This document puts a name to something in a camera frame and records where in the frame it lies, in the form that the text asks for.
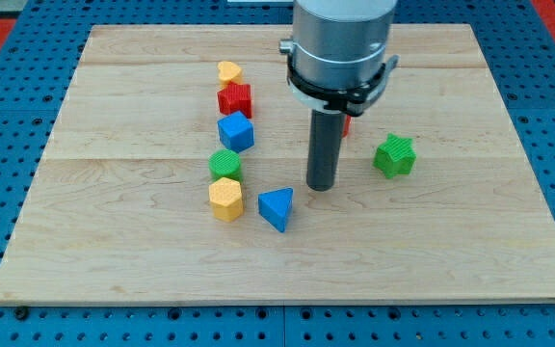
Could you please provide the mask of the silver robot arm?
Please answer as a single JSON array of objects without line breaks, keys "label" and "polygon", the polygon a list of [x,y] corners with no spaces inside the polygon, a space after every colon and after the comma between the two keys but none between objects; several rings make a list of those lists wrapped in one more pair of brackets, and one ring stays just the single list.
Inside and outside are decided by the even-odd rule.
[{"label": "silver robot arm", "polygon": [[295,0],[279,43],[287,83],[308,108],[358,117],[383,94],[399,58],[383,59],[397,0]]}]

